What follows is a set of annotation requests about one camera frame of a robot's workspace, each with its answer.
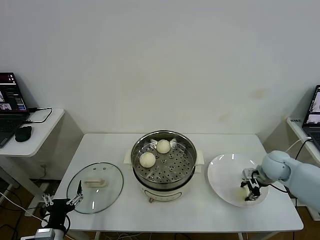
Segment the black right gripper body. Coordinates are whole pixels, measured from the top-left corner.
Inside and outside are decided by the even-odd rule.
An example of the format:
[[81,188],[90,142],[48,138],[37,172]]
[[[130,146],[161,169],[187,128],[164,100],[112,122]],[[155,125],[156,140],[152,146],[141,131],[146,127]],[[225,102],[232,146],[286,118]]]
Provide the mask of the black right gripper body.
[[242,179],[247,180],[248,187],[260,187],[258,182],[259,171],[253,168],[245,168],[242,171]]

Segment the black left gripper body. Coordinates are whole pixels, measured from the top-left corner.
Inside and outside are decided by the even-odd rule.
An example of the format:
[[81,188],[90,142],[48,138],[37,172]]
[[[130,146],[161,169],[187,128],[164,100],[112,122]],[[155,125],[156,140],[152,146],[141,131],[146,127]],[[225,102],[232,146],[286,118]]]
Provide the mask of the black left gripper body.
[[48,227],[51,229],[69,229],[71,220],[69,212],[75,209],[75,203],[69,198],[54,199],[52,205],[48,206]]

